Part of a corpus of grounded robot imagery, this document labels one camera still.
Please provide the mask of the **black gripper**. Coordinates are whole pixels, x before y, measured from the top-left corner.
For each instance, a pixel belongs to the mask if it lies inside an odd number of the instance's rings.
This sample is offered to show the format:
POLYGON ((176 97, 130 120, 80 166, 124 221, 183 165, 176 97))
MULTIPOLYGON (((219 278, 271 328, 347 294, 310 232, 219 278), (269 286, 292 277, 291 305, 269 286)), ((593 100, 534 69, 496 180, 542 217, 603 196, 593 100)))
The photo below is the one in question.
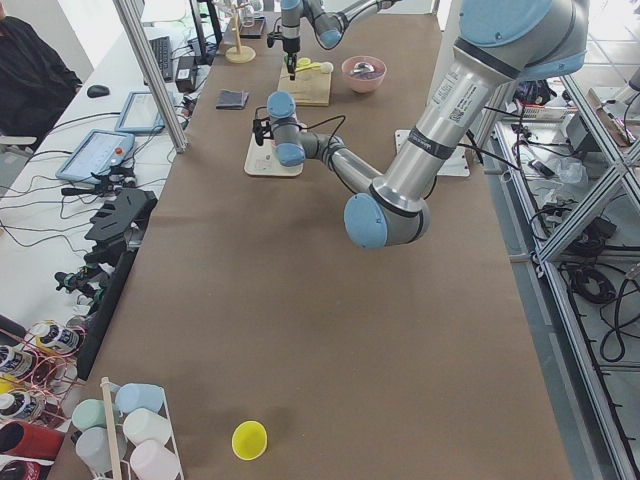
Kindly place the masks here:
POLYGON ((284 38, 283 48, 286 52, 286 68, 290 80, 296 79, 297 55, 299 53, 299 38, 284 38))

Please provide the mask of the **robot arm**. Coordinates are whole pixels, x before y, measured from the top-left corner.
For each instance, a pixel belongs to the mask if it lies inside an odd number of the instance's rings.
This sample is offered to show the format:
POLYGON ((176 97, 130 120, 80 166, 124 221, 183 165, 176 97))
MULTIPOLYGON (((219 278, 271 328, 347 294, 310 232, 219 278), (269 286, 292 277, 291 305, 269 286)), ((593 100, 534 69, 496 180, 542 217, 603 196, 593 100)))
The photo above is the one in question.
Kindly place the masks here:
POLYGON ((351 241, 363 248, 408 244, 428 229, 424 199, 495 89, 507 82, 541 80, 578 71, 586 55, 587 1, 464 1, 454 60, 409 131, 393 162, 381 173, 350 151, 335 134, 299 125, 296 103, 272 93, 253 134, 271 140, 286 167, 322 161, 352 191, 344 209, 351 241))
POLYGON ((303 19, 308 20, 317 43, 324 50, 331 50, 342 41, 352 23, 390 9, 395 4, 396 1, 385 0, 355 1, 340 11, 328 12, 322 1, 281 1, 280 18, 274 22, 272 31, 267 35, 267 46, 272 48, 277 41, 282 42, 289 79, 295 80, 303 19))

